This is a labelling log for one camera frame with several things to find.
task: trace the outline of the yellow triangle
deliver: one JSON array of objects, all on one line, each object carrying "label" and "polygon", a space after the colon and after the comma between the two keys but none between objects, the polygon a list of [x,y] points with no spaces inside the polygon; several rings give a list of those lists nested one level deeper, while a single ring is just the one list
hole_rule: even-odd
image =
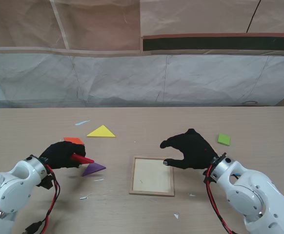
[{"label": "yellow triangle", "polygon": [[93,132],[89,133],[87,137],[111,137],[115,138],[116,136],[108,130],[104,125],[102,125],[100,128],[97,128]]}]

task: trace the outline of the black stripe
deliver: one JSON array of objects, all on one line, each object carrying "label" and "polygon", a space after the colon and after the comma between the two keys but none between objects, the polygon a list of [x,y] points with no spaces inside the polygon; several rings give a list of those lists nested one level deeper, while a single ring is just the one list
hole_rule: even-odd
[{"label": "black stripe", "polygon": [[143,50],[284,50],[284,37],[188,37],[144,39]]}]

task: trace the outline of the wooden frame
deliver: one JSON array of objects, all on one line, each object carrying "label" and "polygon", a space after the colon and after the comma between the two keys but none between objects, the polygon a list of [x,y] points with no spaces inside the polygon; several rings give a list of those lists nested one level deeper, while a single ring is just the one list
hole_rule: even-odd
[{"label": "wooden frame", "polygon": [[173,168],[172,167],[170,167],[170,192],[151,192],[151,191],[136,191],[136,190],[133,190],[136,159],[165,160],[165,158],[162,158],[162,157],[149,157],[149,156],[135,156],[135,157],[133,157],[129,194],[131,194],[131,195],[150,195],[150,196],[175,196],[175,189],[174,189],[174,184],[173,184]]}]

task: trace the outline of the black glove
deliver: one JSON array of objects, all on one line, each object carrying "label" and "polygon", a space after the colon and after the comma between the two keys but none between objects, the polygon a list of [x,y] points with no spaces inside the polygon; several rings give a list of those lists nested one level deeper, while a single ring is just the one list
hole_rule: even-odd
[{"label": "black glove", "polygon": [[173,147],[183,153],[183,160],[165,159],[167,166],[178,167],[182,169],[205,169],[208,168],[216,152],[210,144],[194,129],[187,130],[186,133],[172,136],[161,143],[161,148]]},{"label": "black glove", "polygon": [[79,167],[81,163],[71,159],[74,153],[85,156],[84,145],[61,141],[50,145],[39,158],[47,159],[45,163],[52,169]]}]

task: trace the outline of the purple triangle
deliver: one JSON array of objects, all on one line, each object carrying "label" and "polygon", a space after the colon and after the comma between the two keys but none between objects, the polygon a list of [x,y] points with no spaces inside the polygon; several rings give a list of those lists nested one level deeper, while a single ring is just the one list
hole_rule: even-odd
[{"label": "purple triangle", "polygon": [[94,172],[98,172],[104,169],[106,169],[106,167],[102,165],[99,165],[97,163],[90,163],[88,167],[85,169],[85,171],[83,172],[82,176],[86,176],[88,174],[92,174]]}]

